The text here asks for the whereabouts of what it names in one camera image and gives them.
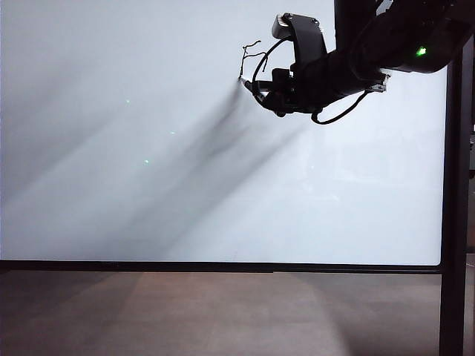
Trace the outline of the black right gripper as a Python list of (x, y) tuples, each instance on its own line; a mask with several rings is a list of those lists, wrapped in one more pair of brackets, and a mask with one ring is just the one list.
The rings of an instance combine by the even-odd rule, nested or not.
[(279, 117), (291, 113), (309, 113), (319, 115), (323, 108), (312, 104), (305, 97), (289, 69), (275, 68), (272, 70), (272, 81), (256, 80), (256, 90), (271, 90), (267, 95), (259, 93), (255, 96), (259, 105), (273, 111)]

